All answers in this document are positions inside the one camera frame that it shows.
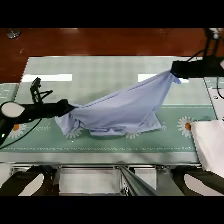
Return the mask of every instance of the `white cloth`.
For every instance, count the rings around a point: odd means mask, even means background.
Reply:
[[[191,131],[203,169],[224,178],[224,121],[193,122]]]

